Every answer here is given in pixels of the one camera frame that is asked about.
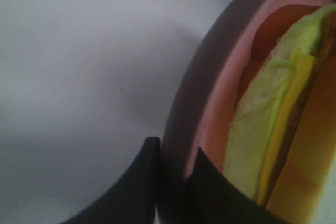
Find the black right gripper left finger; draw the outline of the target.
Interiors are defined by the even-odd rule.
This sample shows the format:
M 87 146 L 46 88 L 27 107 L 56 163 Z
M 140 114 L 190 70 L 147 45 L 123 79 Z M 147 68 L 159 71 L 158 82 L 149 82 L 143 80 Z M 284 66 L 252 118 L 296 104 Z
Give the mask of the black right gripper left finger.
M 154 223 L 160 139 L 145 139 L 120 179 L 99 199 L 64 223 Z

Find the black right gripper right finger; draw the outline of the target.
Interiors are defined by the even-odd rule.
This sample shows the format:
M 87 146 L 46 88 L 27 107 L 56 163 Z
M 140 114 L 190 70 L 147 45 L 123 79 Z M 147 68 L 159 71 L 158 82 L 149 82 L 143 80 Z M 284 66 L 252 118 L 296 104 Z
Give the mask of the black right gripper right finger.
M 239 192 L 201 149 L 186 191 L 187 223 L 285 223 Z

